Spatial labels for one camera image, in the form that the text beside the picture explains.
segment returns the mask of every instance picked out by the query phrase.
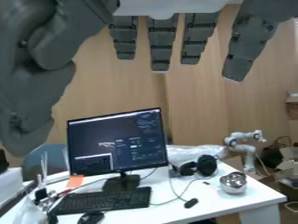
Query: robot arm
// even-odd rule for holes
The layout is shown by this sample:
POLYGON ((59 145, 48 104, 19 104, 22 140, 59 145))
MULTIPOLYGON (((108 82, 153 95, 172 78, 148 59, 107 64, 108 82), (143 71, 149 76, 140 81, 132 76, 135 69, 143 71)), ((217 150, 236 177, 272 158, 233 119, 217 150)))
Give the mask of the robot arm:
MULTIPOLYGON (((149 40, 153 70, 165 71, 177 13, 188 13, 181 63, 196 64, 228 2, 231 0, 0 0, 0 140, 8 151, 24 156, 46 142, 54 125, 52 106, 75 74, 72 58, 84 40, 107 24, 114 22, 110 27, 119 58, 133 59, 136 16, 160 15, 156 19, 148 18, 149 40), (128 3, 136 7, 126 8, 128 3), (112 16, 115 12, 127 16, 126 21, 112 16)), ((225 77, 244 79, 277 24, 297 16, 297 9, 297 0, 244 1, 233 26, 225 77)), ((243 134, 235 133, 229 144, 236 144, 243 134)))
POLYGON ((0 140, 15 156, 46 142, 72 58, 116 9, 118 0, 0 0, 0 140))
POLYGON ((244 139, 255 139, 259 142, 267 142, 267 139, 264 138, 261 130, 256 130, 255 132, 233 132, 232 135, 224 139, 224 143, 229 146, 231 151, 240 153, 247 152, 244 170, 247 172, 255 172, 256 147, 252 145, 240 144, 239 140, 244 139))

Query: keyboard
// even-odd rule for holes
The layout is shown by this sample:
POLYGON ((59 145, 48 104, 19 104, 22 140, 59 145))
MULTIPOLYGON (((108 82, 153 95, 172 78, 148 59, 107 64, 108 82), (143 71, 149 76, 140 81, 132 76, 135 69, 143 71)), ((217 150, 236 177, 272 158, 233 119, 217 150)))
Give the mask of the keyboard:
POLYGON ((67 195, 54 208, 56 215, 87 213, 94 211, 112 211, 149 207, 151 187, 141 187, 133 191, 95 192, 67 195))

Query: white desk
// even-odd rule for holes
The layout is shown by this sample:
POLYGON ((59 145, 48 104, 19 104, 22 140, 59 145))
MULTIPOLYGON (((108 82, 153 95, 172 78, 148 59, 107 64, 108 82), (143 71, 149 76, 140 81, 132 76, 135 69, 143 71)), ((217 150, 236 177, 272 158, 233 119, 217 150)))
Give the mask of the white desk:
MULTIPOLYGON (((187 200, 197 198, 200 203, 191 209, 184 208, 184 202, 176 200, 161 206, 151 206, 145 209, 132 209, 123 211, 111 211, 106 213, 106 218, 102 224, 156 224, 156 223, 189 223, 200 221, 213 217, 224 216, 232 213, 240 213, 243 224, 280 224, 280 210, 279 203, 286 201, 286 196, 261 184, 257 180, 248 177, 248 190, 244 195, 232 196, 228 195, 219 188, 220 177, 228 173, 236 171, 235 168, 221 163, 219 165, 220 170, 215 178, 209 180, 200 180, 193 182, 189 190, 187 191, 184 198, 187 200)), ((145 176, 151 170, 141 170, 133 173, 145 176)), ((104 175, 90 177, 86 179, 86 183, 98 179, 103 179, 104 175)), ((181 193, 195 177, 183 177, 173 179, 173 186, 177 193, 181 193)), ((103 182, 90 186, 90 190, 99 189, 103 186, 103 182)), ((66 190, 67 181, 52 184, 48 189, 55 189, 58 192, 66 190)), ((152 203, 165 202, 176 196, 172 193, 168 168, 160 168, 152 176, 149 176, 143 182, 141 186, 151 186, 153 189, 152 203)), ((12 210, 3 216, 0 224, 12 223, 14 217, 22 206, 24 200, 12 208, 12 210)), ((82 215, 59 216, 60 224, 76 224, 82 215)))

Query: black cable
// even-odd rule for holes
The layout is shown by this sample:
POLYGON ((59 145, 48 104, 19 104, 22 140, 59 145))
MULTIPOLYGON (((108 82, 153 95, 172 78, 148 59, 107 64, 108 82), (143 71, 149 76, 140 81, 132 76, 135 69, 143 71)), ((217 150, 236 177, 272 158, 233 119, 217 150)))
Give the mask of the black cable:
POLYGON ((157 170, 157 168, 155 168, 152 170, 152 172, 145 177, 141 177, 141 180, 145 180, 156 172, 156 170, 157 170))

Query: computer monitor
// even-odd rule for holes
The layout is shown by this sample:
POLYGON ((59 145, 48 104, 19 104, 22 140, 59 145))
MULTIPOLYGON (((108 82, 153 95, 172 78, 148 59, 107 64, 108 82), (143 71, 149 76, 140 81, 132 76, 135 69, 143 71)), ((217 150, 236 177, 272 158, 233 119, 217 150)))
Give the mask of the computer monitor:
POLYGON ((68 121, 68 152, 72 175, 119 172, 107 189, 120 183, 135 188, 140 177, 126 171, 168 165, 161 109, 68 121))

